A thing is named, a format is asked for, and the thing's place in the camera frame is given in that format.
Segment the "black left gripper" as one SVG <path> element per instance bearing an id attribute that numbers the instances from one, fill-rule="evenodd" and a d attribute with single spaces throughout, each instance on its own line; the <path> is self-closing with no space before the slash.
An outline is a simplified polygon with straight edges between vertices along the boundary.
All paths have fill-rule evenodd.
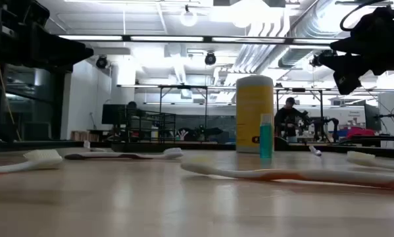
<path id="1" fill-rule="evenodd" d="M 50 34 L 50 11 L 37 0 L 0 0 L 0 62 L 68 66 L 93 56 L 84 43 Z"/>

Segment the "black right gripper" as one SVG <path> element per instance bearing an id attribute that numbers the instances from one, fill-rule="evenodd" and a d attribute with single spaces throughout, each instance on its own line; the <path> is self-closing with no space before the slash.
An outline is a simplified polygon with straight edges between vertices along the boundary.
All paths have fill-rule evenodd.
<path id="1" fill-rule="evenodd" d="M 369 70 L 378 76 L 394 72 L 394 9 L 378 7 L 360 18 L 351 29 L 343 28 L 350 36 L 330 44 L 344 55 L 333 56 L 330 68 L 341 95 L 349 95 L 361 86 L 359 78 Z"/>

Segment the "teal mouthwash bottle white cap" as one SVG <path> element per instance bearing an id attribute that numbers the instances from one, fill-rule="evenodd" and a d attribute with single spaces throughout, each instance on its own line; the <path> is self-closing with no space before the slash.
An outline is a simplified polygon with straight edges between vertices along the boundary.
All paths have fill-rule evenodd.
<path id="1" fill-rule="evenodd" d="M 271 159 L 274 150 L 274 122 L 271 114 L 260 116 L 260 158 Z"/>

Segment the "orange toothbrush white bristles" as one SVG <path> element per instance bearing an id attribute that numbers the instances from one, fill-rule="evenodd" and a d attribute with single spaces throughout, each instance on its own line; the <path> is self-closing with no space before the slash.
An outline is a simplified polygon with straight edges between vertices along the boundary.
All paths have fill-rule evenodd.
<path id="1" fill-rule="evenodd" d="M 55 149 L 37 149 L 23 155 L 23 163 L 0 166 L 0 174 L 11 172 L 32 171 L 40 169 L 57 169 L 64 159 Z"/>

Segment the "black ceiling spotlight cluster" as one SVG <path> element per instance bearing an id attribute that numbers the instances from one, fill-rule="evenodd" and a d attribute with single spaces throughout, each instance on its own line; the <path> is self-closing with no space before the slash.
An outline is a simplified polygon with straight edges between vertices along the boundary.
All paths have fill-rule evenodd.
<path id="1" fill-rule="evenodd" d="M 310 60 L 309 64 L 312 67 L 319 67 L 319 66 L 323 65 L 322 61 L 325 58 L 333 57 L 333 56 L 336 56 L 336 55 L 337 55 L 337 51 L 334 51 L 334 50 L 331 50 L 331 49 L 323 50 L 323 51 L 321 51 L 319 53 L 315 53 L 313 55 L 313 58 Z"/>

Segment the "black computer monitor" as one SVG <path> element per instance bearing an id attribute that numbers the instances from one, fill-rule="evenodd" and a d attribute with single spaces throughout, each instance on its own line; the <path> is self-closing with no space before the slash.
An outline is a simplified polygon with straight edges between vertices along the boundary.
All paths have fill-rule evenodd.
<path id="1" fill-rule="evenodd" d="M 102 124 L 122 124 L 126 120 L 126 105 L 104 104 L 102 112 Z"/>
<path id="2" fill-rule="evenodd" d="M 380 110 L 372 105 L 364 105 L 366 128 L 379 132 L 381 130 L 381 121 L 379 118 Z"/>

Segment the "red cloth object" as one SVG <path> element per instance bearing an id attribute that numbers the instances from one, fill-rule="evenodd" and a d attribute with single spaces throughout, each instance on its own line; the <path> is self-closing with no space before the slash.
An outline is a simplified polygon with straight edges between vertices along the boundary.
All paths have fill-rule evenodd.
<path id="1" fill-rule="evenodd" d="M 371 129 L 351 127 L 347 131 L 347 139 L 353 139 L 355 136 L 375 136 L 375 132 Z"/>

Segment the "person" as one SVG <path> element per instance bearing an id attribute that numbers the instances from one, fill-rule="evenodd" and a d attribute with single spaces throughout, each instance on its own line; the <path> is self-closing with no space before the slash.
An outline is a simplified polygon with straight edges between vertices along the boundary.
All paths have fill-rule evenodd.
<path id="1" fill-rule="evenodd" d="M 135 101 L 130 101 L 126 106 L 126 114 L 128 116 L 137 116 L 139 109 L 137 108 L 137 103 Z"/>
<path id="2" fill-rule="evenodd" d="M 275 124 L 275 133 L 278 137 L 282 137 L 282 132 L 284 133 L 284 138 L 289 143 L 297 142 L 297 120 L 299 117 L 305 122 L 308 122 L 310 119 L 308 117 L 308 112 L 303 111 L 300 112 L 296 108 L 296 101 L 293 97 L 288 97 L 285 101 L 285 105 L 279 109 L 274 117 Z"/>

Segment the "orange toothbrush cream bristles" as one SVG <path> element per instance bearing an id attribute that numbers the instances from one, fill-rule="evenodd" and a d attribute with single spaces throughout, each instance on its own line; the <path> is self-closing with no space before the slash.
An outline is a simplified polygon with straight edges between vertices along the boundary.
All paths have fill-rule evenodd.
<path id="1" fill-rule="evenodd" d="M 348 151 L 347 152 L 347 161 L 365 167 L 377 167 L 383 169 L 391 169 L 394 170 L 394 163 L 384 163 L 376 159 L 375 155 L 368 153 L 361 153 L 358 151 Z"/>

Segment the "wooden boxes stack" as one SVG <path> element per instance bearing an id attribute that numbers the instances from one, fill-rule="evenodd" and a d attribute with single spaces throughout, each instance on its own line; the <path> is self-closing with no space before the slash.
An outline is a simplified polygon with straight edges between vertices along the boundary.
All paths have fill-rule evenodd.
<path id="1" fill-rule="evenodd" d="M 99 142 L 99 135 L 89 131 L 73 130 L 70 133 L 70 139 L 78 142 Z"/>

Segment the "yellow wipes canister white lid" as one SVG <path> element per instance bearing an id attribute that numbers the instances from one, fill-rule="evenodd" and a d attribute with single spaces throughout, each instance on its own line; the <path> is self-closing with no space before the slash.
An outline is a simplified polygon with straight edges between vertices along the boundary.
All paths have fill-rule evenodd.
<path id="1" fill-rule="evenodd" d="M 236 151 L 260 152 L 263 115 L 274 118 L 274 85 L 267 76 L 252 75 L 236 81 Z"/>

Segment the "long LED light bar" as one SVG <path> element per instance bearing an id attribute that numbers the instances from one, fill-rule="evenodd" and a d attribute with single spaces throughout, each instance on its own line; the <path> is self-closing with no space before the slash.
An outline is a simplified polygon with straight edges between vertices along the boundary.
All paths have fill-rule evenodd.
<path id="1" fill-rule="evenodd" d="M 255 45 L 328 46 L 340 38 L 291 38 L 248 36 L 162 36 L 162 35 L 59 35 L 60 38 L 84 42 L 140 43 L 230 43 Z"/>

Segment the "orange toothbrush yellow bristles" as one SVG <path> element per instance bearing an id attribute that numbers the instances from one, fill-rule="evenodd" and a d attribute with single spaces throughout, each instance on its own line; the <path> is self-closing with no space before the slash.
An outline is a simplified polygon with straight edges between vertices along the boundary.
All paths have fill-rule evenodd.
<path id="1" fill-rule="evenodd" d="M 293 169 L 260 169 L 252 171 L 231 171 L 217 169 L 202 162 L 182 162 L 181 168 L 185 171 L 203 175 L 223 176 L 227 178 L 273 181 L 298 180 L 306 182 L 326 182 L 335 184 L 348 184 L 394 190 L 394 176 L 335 170 L 293 170 Z"/>

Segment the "round pendant lamp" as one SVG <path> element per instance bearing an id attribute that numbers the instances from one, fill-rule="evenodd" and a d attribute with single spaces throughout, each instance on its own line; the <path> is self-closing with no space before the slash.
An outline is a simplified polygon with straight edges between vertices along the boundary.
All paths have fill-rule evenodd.
<path id="1" fill-rule="evenodd" d="M 197 21 L 197 13 L 195 11 L 191 11 L 189 5 L 184 5 L 184 10 L 181 12 L 180 15 L 181 24 L 187 27 L 192 27 L 196 25 Z"/>

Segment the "black aluminium table frame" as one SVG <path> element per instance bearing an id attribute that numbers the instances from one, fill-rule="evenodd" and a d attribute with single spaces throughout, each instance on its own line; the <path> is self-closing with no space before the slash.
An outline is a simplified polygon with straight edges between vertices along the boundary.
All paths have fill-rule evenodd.
<path id="1" fill-rule="evenodd" d="M 71 140 L 51 140 L 51 141 L 32 141 L 32 142 L 0 142 L 0 151 L 26 151 L 32 149 L 55 149 L 67 147 L 83 147 L 83 142 Z M 111 148 L 110 142 L 92 142 L 91 147 Z M 176 143 L 175 147 L 185 150 L 213 150 L 213 151 L 234 151 L 235 146 L 229 144 L 210 144 L 210 143 Z M 379 147 L 359 147 L 348 145 L 315 145 L 317 150 L 322 152 L 346 153 L 348 151 L 358 151 L 368 153 L 378 157 L 394 158 L 394 149 Z"/>

